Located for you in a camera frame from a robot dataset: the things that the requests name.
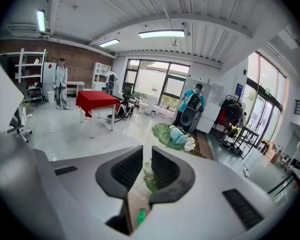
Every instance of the pants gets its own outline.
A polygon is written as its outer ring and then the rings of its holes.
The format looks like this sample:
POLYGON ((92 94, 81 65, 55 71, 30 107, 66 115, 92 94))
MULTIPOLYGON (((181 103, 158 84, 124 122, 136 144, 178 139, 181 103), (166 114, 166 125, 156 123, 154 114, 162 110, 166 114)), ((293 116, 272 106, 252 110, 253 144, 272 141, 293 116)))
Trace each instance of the pants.
POLYGON ((105 84, 106 93, 112 96, 113 89, 109 90, 108 85, 109 85, 108 83, 105 84))
MULTIPOLYGON (((179 125, 181 125, 181 116, 182 116, 182 112, 180 112, 178 110, 178 113, 176 114, 176 118, 173 122, 173 125, 178 127, 179 125)), ((188 125, 188 126, 182 126, 182 129, 185 131, 185 132, 188 132, 189 131, 189 128, 190 128, 191 124, 188 125)))
POLYGON ((61 102, 63 107, 67 107, 67 89, 62 88, 61 83, 59 87, 56 88, 55 90, 55 96, 56 96, 56 105, 61 106, 60 103, 60 96, 61 96, 61 102))

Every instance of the white ceiling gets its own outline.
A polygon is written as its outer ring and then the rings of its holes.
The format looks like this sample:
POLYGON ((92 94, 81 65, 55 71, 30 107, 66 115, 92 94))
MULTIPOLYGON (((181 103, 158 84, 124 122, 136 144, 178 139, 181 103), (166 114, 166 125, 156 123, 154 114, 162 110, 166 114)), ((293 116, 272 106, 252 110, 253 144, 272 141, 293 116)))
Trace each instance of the white ceiling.
POLYGON ((16 0, 4 18, 0 38, 7 38, 9 25, 37 24, 37 9, 45 10, 52 38, 71 38, 96 49, 118 39, 120 43, 106 51, 185 54, 219 62, 225 71, 290 24, 274 0, 16 0), (187 35, 177 39, 138 35, 162 29, 184 29, 187 35))

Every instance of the white shelving unit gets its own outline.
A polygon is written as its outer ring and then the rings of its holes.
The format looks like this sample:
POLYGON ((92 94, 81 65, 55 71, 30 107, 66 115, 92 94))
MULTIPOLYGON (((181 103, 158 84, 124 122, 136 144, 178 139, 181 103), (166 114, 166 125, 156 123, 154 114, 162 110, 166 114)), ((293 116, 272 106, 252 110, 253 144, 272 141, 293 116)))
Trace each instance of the white shelving unit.
POLYGON ((25 49, 22 48, 20 52, 1 53, 0 56, 2 56, 2 55, 19 56, 19 64, 15 65, 16 67, 18 67, 18 77, 16 77, 15 79, 18 79, 19 83, 21 83, 21 79, 25 79, 25 78, 40 78, 40 82, 42 83, 44 62, 46 59, 46 49, 44 49, 44 51, 25 51, 25 49), (28 56, 40 57, 41 62, 40 63, 27 63, 28 56), (41 69, 40 74, 23 75, 24 71, 26 70, 26 67, 40 67, 40 69, 41 69))
POLYGON ((92 89, 95 91, 102 91, 106 87, 106 74, 111 70, 111 66, 96 62, 93 69, 92 89))

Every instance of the fluorescent light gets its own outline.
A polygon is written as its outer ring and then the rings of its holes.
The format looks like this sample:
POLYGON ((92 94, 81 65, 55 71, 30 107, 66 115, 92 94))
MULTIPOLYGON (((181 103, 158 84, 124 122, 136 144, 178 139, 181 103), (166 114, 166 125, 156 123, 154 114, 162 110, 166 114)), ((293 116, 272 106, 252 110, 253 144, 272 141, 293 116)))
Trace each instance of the fluorescent light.
POLYGON ((184 38, 185 31, 184 30, 155 30, 155 31, 146 31, 139 33, 141 38, 156 38, 156 37, 178 37, 184 38))
POLYGON ((45 13, 43 10, 37 10, 36 11, 36 18, 38 20, 38 26, 39 26, 39 30, 40 32, 45 32, 46 28, 45 28, 45 13))
POLYGON ((99 46, 100 47, 106 47, 106 46, 110 46, 110 45, 114 45, 114 44, 117 44, 119 43, 120 41, 118 39, 113 39, 111 41, 108 41, 108 42, 104 42, 102 44, 100 44, 99 46))

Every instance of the trash can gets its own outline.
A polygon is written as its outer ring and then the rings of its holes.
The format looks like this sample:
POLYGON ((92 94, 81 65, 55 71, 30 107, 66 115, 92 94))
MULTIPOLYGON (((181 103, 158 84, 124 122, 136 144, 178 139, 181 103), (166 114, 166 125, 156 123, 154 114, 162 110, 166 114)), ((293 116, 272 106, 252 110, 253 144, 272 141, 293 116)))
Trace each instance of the trash can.
POLYGON ((48 91, 48 100, 50 104, 53 104, 55 102, 55 92, 54 91, 48 91))

